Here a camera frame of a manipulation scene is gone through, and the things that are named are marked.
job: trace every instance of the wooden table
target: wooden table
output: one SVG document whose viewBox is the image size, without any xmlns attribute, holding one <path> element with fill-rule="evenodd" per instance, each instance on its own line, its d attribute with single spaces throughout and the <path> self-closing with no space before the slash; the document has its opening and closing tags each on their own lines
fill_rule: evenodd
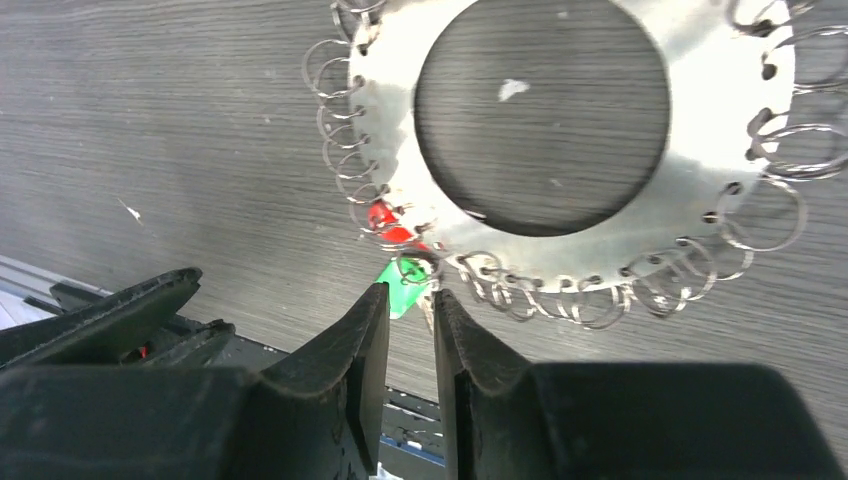
<svg viewBox="0 0 848 480">
<path fill-rule="evenodd" d="M 504 228 L 579 230 L 626 203 L 654 167 L 667 124 L 661 63 L 604 0 L 519 3 L 481 2 L 438 42 L 419 92 L 420 132 L 459 201 Z M 848 7 L 820 3 L 802 26 L 848 22 Z M 244 335 L 298 347 L 389 258 L 351 226 L 319 156 L 299 65 L 333 33 L 317 0 L 4 2 L 0 255 L 110 289 L 199 266 L 189 316 L 223 317 Z M 799 48 L 804 78 L 843 69 L 843 40 Z M 506 79 L 531 88 L 499 102 Z M 835 97 L 805 102 L 843 120 Z M 811 136 L 784 151 L 814 159 L 840 147 Z M 799 185 L 812 207 L 802 239 L 673 319 L 637 309 L 600 334 L 520 325 L 474 304 L 455 275 L 448 285 L 533 359 L 777 367 L 844 462 L 845 182 Z M 743 218 L 763 241 L 791 222 L 791 212 L 756 214 Z M 389 368 L 392 386 L 436 396 L 420 312 L 393 323 Z"/>
</svg>

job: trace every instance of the green sticker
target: green sticker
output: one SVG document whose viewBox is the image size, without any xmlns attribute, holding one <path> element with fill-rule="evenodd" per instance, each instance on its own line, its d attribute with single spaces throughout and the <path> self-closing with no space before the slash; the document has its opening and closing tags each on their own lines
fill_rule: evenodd
<svg viewBox="0 0 848 480">
<path fill-rule="evenodd" d="M 406 274 L 406 280 L 401 275 L 401 270 Z M 402 317 L 413 305 L 418 297 L 427 290 L 427 284 L 421 285 L 415 282 L 427 280 L 427 271 L 416 260 L 409 258 L 400 259 L 400 269 L 394 260 L 377 277 L 377 283 L 389 284 L 389 318 L 397 320 Z"/>
</svg>

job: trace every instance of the gray wooden surface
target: gray wooden surface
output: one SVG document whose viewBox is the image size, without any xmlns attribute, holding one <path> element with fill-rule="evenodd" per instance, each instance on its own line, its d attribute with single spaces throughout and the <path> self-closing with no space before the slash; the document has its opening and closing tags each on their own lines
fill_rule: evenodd
<svg viewBox="0 0 848 480">
<path fill-rule="evenodd" d="M 802 25 L 848 22 L 844 3 L 820 3 Z M 515 5 L 481 2 L 448 29 L 425 68 L 419 128 L 457 201 L 507 229 L 578 230 L 650 175 L 667 121 L 660 63 L 603 0 Z M 388 259 L 350 225 L 318 156 L 315 106 L 298 70 L 302 53 L 332 33 L 317 0 L 2 2 L 0 254 L 110 289 L 196 265 L 205 277 L 188 315 L 298 347 Z M 821 78 L 841 67 L 844 50 L 843 39 L 799 49 L 799 69 Z M 507 78 L 531 89 L 498 102 Z M 843 119 L 836 98 L 801 103 L 814 112 L 804 118 Z M 784 151 L 815 159 L 840 146 L 812 136 Z M 639 310 L 600 334 L 519 325 L 474 305 L 455 278 L 449 285 L 533 359 L 777 367 L 844 462 L 845 182 L 800 185 L 812 207 L 805 236 L 670 320 Z M 791 212 L 772 207 L 741 217 L 763 241 L 791 223 Z M 388 375 L 436 395 L 417 311 L 392 325 Z"/>
</svg>

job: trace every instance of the metal disc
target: metal disc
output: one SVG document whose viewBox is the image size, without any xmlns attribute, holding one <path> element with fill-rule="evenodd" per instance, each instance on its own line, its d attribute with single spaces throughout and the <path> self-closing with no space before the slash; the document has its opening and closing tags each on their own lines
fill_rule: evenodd
<svg viewBox="0 0 848 480">
<path fill-rule="evenodd" d="M 370 137 L 360 148 L 366 164 L 379 165 L 372 181 L 388 185 L 384 199 L 390 204 L 414 207 L 405 210 L 415 215 L 401 219 L 409 228 L 421 218 L 434 220 L 423 241 L 441 243 L 451 252 L 447 260 L 454 266 L 456 255 L 484 251 L 497 256 L 511 273 L 541 280 L 543 292 L 560 292 L 564 280 L 572 285 L 566 291 L 575 291 L 588 278 L 599 281 L 587 290 L 610 288 L 632 280 L 622 276 L 624 267 L 638 275 L 663 268 L 662 262 L 652 265 L 637 259 L 679 252 L 679 237 L 717 233 L 704 215 L 715 210 L 728 184 L 742 186 L 731 200 L 731 210 L 755 188 L 767 161 L 746 159 L 751 147 L 748 124 L 766 107 L 788 111 L 795 79 L 794 50 L 781 48 L 772 54 L 769 62 L 778 69 L 770 80 L 763 79 L 762 55 L 792 30 L 783 26 L 759 38 L 741 34 L 734 23 L 767 18 L 782 25 L 789 19 L 786 4 L 612 1 L 642 27 L 663 59 L 671 105 L 666 147 L 653 177 L 633 201 L 594 227 L 559 237 L 522 236 L 484 225 L 448 198 L 422 156 L 414 116 L 419 76 L 438 37 L 476 0 L 389 0 L 380 16 L 379 35 L 366 54 L 352 49 L 351 78 L 361 76 L 365 83 L 350 102 L 367 111 L 353 125 L 358 134 Z M 360 30 L 354 45 L 364 43 L 367 35 Z M 468 261 L 480 268 L 484 257 Z"/>
</svg>

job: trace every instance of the blue strip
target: blue strip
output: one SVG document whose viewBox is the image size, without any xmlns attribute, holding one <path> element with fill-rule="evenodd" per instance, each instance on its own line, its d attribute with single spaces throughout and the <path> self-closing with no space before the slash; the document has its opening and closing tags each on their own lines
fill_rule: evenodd
<svg viewBox="0 0 848 480">
<path fill-rule="evenodd" d="M 416 457 L 427 460 L 428 462 L 433 462 L 436 465 L 441 465 L 442 467 L 445 466 L 445 459 L 444 458 L 442 458 L 438 455 L 433 455 L 432 453 L 425 452 L 424 450 L 421 450 L 420 448 L 415 448 L 415 447 L 409 445 L 408 443 L 405 443 L 405 442 L 404 443 L 398 443 L 398 442 L 394 441 L 392 438 L 387 437 L 385 435 L 380 437 L 380 443 L 383 443 L 383 444 L 388 445 L 390 447 L 398 448 L 400 450 L 403 450 L 406 453 L 409 453 L 411 455 L 415 455 Z"/>
</svg>

